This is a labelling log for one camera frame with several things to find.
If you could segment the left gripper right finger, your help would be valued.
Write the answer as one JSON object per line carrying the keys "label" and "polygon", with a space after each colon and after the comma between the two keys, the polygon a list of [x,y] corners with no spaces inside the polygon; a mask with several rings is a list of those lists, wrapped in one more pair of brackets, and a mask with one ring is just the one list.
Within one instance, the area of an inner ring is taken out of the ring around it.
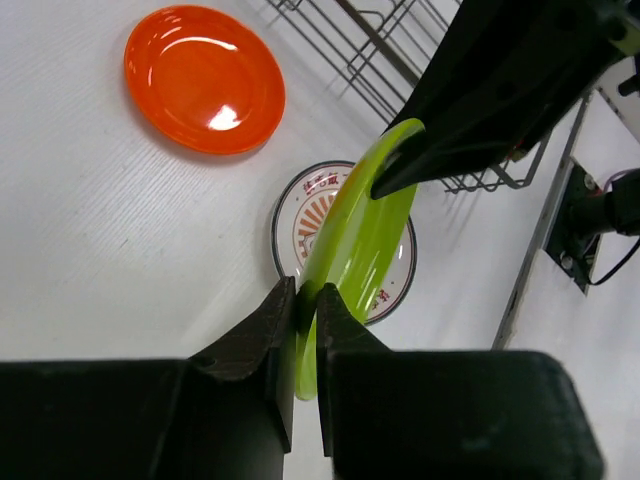
{"label": "left gripper right finger", "polygon": [[536,351],[394,351],[317,298],[318,402],[337,479],[601,479],[574,384]]}

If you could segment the orange plate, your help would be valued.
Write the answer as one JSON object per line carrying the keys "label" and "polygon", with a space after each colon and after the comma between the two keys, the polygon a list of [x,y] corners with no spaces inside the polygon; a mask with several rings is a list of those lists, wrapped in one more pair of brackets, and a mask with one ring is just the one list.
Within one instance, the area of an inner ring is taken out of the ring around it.
{"label": "orange plate", "polygon": [[286,89],[261,38],[209,7],[175,5],[144,17],[124,50],[133,103],[160,133],[192,150],[236,155],[278,128]]}

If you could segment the green plate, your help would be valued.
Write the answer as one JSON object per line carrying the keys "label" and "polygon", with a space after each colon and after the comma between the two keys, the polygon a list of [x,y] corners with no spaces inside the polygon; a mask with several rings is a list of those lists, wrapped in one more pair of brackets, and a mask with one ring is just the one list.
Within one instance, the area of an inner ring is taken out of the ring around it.
{"label": "green plate", "polygon": [[300,400],[317,396],[318,294],[325,284],[335,285],[351,316],[361,323],[367,319],[408,223],[417,187],[378,200],[370,190],[390,155],[424,131],[423,123],[412,118],[384,133],[346,177],[314,239],[295,303],[295,395]]}

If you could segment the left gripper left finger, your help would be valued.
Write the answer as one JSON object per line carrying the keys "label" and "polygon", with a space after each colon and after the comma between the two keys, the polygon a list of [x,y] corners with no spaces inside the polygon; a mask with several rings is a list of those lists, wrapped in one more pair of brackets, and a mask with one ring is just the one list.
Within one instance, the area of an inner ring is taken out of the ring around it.
{"label": "left gripper left finger", "polygon": [[5,479],[279,479],[291,449],[296,286],[186,359],[5,362]]}

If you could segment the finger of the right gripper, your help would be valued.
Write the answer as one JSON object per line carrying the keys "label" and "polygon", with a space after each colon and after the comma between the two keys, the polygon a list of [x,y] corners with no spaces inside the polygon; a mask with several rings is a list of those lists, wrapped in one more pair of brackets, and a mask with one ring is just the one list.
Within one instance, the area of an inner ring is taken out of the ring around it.
{"label": "finger of the right gripper", "polygon": [[375,199],[524,156],[630,55],[627,1],[464,1],[393,122],[423,129],[392,154]]}

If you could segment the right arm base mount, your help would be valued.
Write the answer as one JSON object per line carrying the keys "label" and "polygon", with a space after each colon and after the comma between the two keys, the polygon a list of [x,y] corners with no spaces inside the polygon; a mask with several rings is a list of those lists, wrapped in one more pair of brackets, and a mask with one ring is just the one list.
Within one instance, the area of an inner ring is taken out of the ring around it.
{"label": "right arm base mount", "polygon": [[590,288],[601,237],[605,230],[603,190],[573,158],[568,179],[554,210],[544,251],[584,294]]}

